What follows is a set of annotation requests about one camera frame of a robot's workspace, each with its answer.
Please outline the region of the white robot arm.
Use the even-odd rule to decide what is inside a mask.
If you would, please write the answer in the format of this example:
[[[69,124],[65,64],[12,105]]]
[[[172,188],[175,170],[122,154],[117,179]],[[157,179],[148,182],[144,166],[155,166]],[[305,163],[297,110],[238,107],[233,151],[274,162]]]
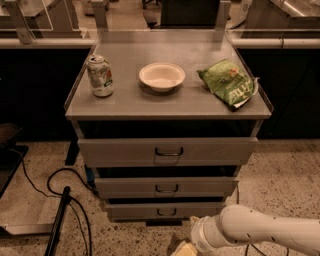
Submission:
[[[191,241],[171,256],[197,256],[222,247],[273,242],[306,256],[320,255],[320,220],[267,215],[243,205],[228,205],[215,216],[191,217]]]

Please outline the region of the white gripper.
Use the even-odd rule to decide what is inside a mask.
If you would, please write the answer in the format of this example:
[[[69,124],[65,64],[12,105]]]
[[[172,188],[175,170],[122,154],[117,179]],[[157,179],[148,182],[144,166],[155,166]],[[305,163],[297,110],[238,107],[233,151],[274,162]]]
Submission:
[[[191,243],[181,242],[171,256],[197,256],[200,253],[213,252],[216,249],[218,238],[218,228],[214,217],[190,218],[191,223]]]

